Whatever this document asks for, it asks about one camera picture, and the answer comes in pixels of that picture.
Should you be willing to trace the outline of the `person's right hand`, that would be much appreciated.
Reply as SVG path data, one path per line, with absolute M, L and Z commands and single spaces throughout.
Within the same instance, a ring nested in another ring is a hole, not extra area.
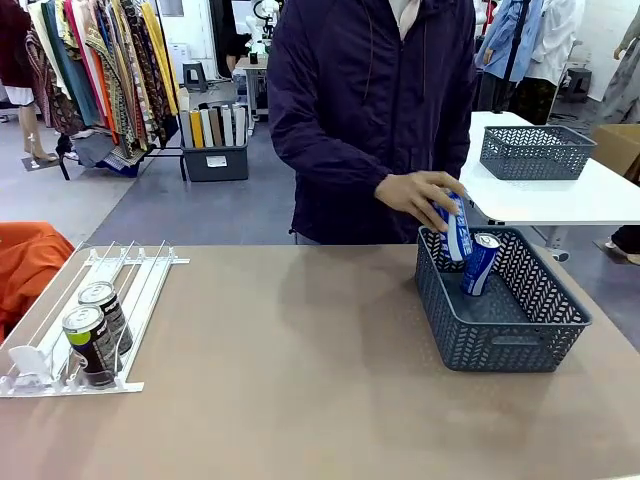
M 446 232 L 448 225 L 433 203 L 452 215 L 458 214 L 459 207 L 449 197 L 450 192 L 466 196 L 463 184 L 448 173 L 418 171 L 387 175 L 376 187 L 374 196 L 391 209 L 410 214 L 431 231 Z

